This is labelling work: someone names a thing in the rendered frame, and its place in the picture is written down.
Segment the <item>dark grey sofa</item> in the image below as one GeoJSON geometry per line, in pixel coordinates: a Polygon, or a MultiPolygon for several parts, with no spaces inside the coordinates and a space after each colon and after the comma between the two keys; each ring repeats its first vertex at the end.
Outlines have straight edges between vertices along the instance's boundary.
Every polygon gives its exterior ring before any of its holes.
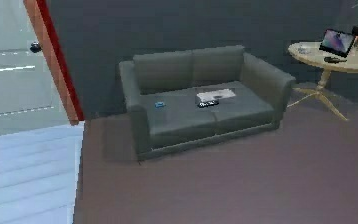
{"type": "Polygon", "coordinates": [[[241,45],[136,55],[119,75],[140,161],[277,129],[295,83],[241,45]],[[236,96],[197,106],[220,89],[236,96]]]}

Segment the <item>round cream table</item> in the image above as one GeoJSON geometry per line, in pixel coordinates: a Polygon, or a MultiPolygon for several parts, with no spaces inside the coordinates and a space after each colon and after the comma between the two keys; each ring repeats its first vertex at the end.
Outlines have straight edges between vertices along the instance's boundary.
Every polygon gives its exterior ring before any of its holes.
{"type": "Polygon", "coordinates": [[[319,49],[319,46],[319,42],[297,42],[288,47],[288,52],[294,59],[304,64],[322,69],[320,80],[314,88],[301,87],[300,85],[293,88],[294,91],[303,93],[304,97],[289,104],[289,107],[301,103],[308,98],[315,98],[322,102],[340,119],[347,121],[347,118],[328,99],[329,93],[325,90],[325,86],[332,72],[358,73],[358,50],[354,53],[349,53],[346,58],[343,58],[332,53],[322,51],[319,49]],[[337,64],[326,63],[323,59],[328,56],[346,59],[347,62],[337,64]]]}

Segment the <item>small black remote control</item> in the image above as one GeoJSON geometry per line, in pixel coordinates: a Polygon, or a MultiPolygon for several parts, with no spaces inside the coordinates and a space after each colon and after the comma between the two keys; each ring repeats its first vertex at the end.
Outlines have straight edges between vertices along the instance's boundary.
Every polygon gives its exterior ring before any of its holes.
{"type": "Polygon", "coordinates": [[[347,62],[346,59],[340,59],[340,58],[337,58],[337,57],[324,57],[324,62],[326,63],[333,63],[333,64],[337,64],[337,63],[342,63],[342,62],[347,62]]]}

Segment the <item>white room door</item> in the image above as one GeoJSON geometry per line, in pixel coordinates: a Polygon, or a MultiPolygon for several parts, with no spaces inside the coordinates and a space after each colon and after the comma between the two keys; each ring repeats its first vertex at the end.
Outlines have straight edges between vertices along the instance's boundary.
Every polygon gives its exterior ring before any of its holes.
{"type": "Polygon", "coordinates": [[[68,122],[22,0],[0,0],[0,135],[68,122]]]}

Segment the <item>black laptop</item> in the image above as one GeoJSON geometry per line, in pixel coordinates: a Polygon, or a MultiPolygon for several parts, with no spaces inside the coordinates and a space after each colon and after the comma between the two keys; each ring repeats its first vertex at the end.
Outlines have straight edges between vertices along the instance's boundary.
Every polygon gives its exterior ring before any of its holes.
{"type": "Polygon", "coordinates": [[[355,36],[351,33],[327,29],[319,49],[346,58],[353,46],[355,36]]]}

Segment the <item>red brown door frame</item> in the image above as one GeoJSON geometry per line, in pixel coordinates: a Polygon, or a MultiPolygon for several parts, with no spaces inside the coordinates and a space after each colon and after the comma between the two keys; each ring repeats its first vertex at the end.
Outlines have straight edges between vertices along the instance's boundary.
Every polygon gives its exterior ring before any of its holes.
{"type": "Polygon", "coordinates": [[[42,48],[69,123],[72,126],[78,125],[80,121],[85,120],[83,110],[46,0],[22,0],[22,2],[42,48]]]}

